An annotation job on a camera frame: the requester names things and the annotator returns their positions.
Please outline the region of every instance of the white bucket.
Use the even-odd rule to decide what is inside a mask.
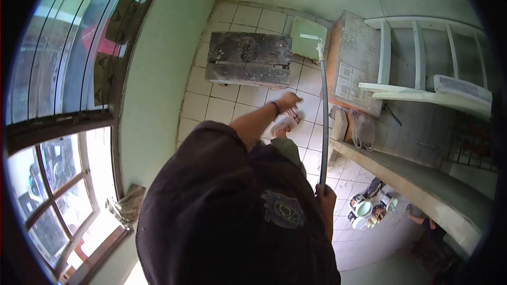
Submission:
[[[355,213],[349,212],[347,218],[355,230],[366,230],[368,228],[368,219],[365,217],[357,217]]]
[[[350,207],[357,217],[365,217],[372,213],[373,205],[362,194],[357,194],[350,200]]]

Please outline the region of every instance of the paint can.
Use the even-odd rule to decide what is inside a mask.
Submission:
[[[366,230],[368,229],[368,219],[364,217],[358,217],[353,211],[349,212],[347,219],[354,230]]]
[[[396,211],[396,205],[398,205],[398,200],[394,197],[391,197],[389,194],[384,194],[383,192],[379,192],[380,196],[380,204],[385,207],[388,212],[398,213]]]
[[[362,194],[357,194],[350,200],[350,207],[358,217],[365,217],[372,213],[371,201],[364,198]]]

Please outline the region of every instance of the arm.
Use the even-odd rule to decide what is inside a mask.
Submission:
[[[287,92],[275,102],[280,109],[280,113],[282,113],[295,107],[296,103],[301,100],[303,99],[296,96],[295,93]],[[229,126],[238,133],[238,136],[246,145],[246,149],[250,150],[275,118],[276,106],[269,103],[256,111],[237,118]]]

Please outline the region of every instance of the wooden plank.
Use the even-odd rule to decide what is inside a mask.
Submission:
[[[445,25],[445,28],[447,30],[447,36],[449,37],[449,44],[451,45],[452,67],[454,69],[454,78],[459,79],[458,58],[456,57],[456,47],[454,46],[454,39],[452,38],[451,27],[447,24]]]
[[[244,33],[212,32],[208,62],[231,61],[289,65],[292,38],[289,36]]]
[[[287,88],[290,69],[237,64],[208,64],[204,78],[219,84]]]
[[[374,83],[359,83],[358,87],[367,92],[421,92],[419,89],[410,87]]]
[[[481,36],[485,36],[484,31],[480,28],[467,25],[462,22],[426,16],[391,16],[371,18],[365,19],[364,23],[376,29],[380,29],[382,27],[382,22],[388,22],[391,28],[412,28],[413,21],[417,22],[422,29],[426,28],[430,30],[446,31],[446,25],[451,25],[453,26],[453,31],[457,34],[473,37],[474,33],[478,33]]]
[[[389,85],[391,71],[391,28],[383,21],[380,28],[380,63],[378,84]]]
[[[426,53],[424,51],[424,38],[421,26],[412,21],[415,43],[415,89],[426,90]]]
[[[481,43],[478,40],[477,32],[473,33],[473,37],[475,38],[475,41],[476,41],[477,51],[478,51],[478,57],[481,60],[483,87],[485,89],[489,89],[488,88],[488,78],[486,77],[486,65],[484,64],[484,55],[482,54]]]
[[[372,95],[373,99],[384,99],[384,100],[401,100],[401,101],[413,101],[438,104],[453,108],[462,112],[472,114],[485,121],[489,121],[491,116],[491,105],[479,103],[452,94],[443,94],[436,92],[374,92]]]

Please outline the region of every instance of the tools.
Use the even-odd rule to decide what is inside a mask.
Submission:
[[[387,110],[389,111],[389,113],[391,114],[391,116],[396,120],[396,122],[402,126],[402,122],[398,119],[398,117],[395,116],[394,113],[392,113],[391,109],[389,108],[389,106],[387,105],[387,103],[384,103],[384,105],[382,106],[382,109],[383,110]]]

